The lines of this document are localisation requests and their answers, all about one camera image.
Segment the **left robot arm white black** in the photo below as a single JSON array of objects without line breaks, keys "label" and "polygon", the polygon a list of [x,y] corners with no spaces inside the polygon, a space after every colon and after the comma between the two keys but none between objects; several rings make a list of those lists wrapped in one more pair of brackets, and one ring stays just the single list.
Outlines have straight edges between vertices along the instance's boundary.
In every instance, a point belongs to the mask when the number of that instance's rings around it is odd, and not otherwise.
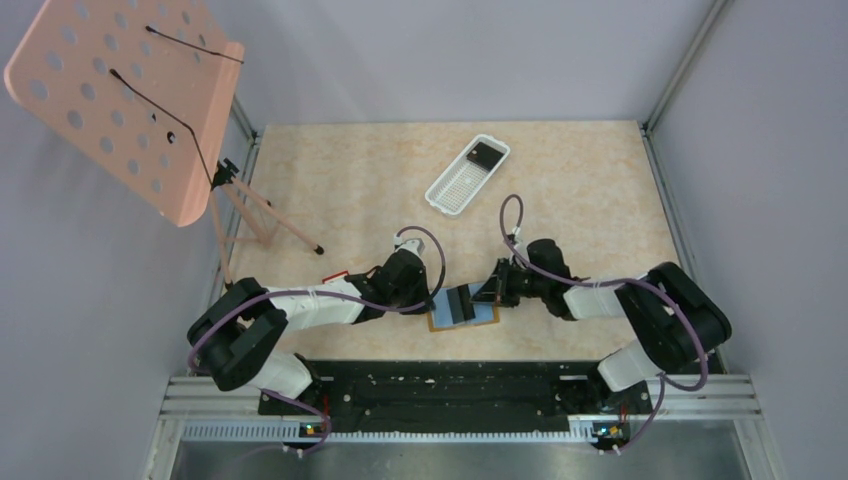
[{"label": "left robot arm white black", "polygon": [[389,311],[423,314],[433,302],[418,251],[396,248],[369,273],[316,287],[269,289],[244,278],[217,300],[187,332],[191,361],[223,392],[243,386],[299,397],[316,379],[296,353],[278,350],[287,334],[326,325],[355,325]]}]

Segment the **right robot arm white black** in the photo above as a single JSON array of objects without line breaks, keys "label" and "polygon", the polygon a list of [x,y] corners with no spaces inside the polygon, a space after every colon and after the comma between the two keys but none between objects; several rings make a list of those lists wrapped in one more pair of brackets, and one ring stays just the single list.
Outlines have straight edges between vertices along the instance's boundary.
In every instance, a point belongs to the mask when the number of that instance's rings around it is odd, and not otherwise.
[{"label": "right robot arm white black", "polygon": [[628,321],[635,340],[587,374],[587,388],[599,401],[698,363],[732,335],[727,316],[677,264],[663,262],[637,278],[592,282],[572,275],[552,239],[531,242],[523,257],[499,259],[470,300],[512,308],[524,298],[541,300],[551,315],[567,321]]}]

